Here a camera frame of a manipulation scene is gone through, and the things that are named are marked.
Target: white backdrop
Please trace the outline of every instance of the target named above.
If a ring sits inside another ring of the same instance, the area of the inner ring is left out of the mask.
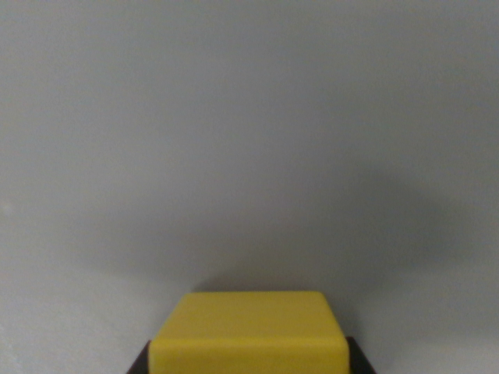
[[[497,373],[498,35],[495,1],[2,2],[0,372],[317,289],[379,372]]]

